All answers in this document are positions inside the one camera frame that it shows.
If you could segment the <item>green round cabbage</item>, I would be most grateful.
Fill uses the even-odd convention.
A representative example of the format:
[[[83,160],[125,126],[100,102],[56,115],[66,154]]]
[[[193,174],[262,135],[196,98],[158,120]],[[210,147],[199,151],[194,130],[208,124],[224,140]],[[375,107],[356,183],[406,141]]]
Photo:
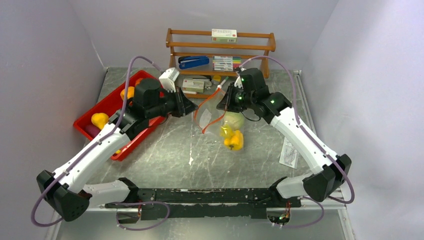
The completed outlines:
[[[232,130],[240,130],[245,123],[245,117],[239,112],[227,111],[223,117],[223,124],[228,125]]]

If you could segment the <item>clear zip top bag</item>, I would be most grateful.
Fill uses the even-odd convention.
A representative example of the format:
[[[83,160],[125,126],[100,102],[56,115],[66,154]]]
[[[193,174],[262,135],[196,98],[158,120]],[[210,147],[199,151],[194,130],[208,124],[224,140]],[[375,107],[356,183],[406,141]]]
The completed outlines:
[[[201,133],[213,137],[223,145],[225,138],[220,136],[220,128],[224,125],[224,115],[227,111],[217,109],[217,104],[224,95],[225,91],[217,88],[211,96],[199,104],[193,115],[193,120],[200,128]],[[243,135],[244,126],[240,129]]]

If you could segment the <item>orange red pepper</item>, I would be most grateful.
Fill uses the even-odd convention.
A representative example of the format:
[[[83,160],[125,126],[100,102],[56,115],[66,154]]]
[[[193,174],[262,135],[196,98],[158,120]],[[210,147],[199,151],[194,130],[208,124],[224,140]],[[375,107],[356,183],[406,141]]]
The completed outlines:
[[[138,86],[142,82],[143,78],[139,78],[135,81],[134,87]]]

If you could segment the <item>yellow orange bell pepper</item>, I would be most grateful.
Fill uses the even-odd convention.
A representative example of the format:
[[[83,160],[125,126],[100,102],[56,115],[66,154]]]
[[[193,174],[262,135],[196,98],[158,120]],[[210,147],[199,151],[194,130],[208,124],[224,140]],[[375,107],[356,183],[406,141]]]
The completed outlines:
[[[133,97],[134,97],[134,95],[135,95],[135,87],[134,87],[134,86],[129,86],[129,87],[127,88],[127,90],[123,89],[123,90],[120,92],[120,98],[121,98],[122,100],[124,100],[124,97],[126,97],[127,99],[131,99],[131,98],[133,98]]]

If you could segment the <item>yellow green mango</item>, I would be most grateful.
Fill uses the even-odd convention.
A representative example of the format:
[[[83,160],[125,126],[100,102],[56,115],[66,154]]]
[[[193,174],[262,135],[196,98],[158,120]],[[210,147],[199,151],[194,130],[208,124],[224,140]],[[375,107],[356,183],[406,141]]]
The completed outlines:
[[[220,136],[227,139],[227,138],[231,138],[232,136],[234,136],[235,131],[233,130],[233,128],[229,125],[229,124],[224,124],[220,127]]]

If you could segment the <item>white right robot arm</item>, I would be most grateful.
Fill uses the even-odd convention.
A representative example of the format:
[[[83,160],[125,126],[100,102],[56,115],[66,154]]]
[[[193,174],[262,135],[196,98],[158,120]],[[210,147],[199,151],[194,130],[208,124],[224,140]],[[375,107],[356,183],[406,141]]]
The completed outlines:
[[[237,68],[238,78],[231,83],[217,104],[217,109],[242,113],[253,110],[261,119],[294,146],[306,161],[310,173],[297,177],[283,177],[271,189],[270,202],[282,207],[289,198],[308,196],[323,202],[347,182],[352,160],[347,154],[337,154],[324,144],[299,118],[297,108],[283,93],[271,93],[258,68]]]

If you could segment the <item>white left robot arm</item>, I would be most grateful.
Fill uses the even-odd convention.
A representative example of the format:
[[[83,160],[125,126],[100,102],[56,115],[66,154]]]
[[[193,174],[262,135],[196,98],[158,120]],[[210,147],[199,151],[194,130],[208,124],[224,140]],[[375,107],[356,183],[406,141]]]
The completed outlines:
[[[91,175],[143,131],[157,117],[181,118],[198,106],[177,87],[170,92],[154,78],[135,86],[134,96],[124,98],[124,109],[111,116],[99,134],[76,156],[54,172],[42,171],[36,178],[44,199],[66,221],[74,221],[88,208],[109,203],[134,207],[138,187],[125,177],[113,182],[89,185]]]

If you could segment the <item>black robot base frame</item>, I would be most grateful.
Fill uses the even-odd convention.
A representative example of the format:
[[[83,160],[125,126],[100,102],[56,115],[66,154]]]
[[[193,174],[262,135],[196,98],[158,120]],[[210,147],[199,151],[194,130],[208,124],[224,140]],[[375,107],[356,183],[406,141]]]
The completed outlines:
[[[250,217],[267,219],[271,209],[301,207],[297,197],[283,198],[268,188],[135,188],[124,204],[107,203],[107,209],[134,209],[141,220],[169,218]]]

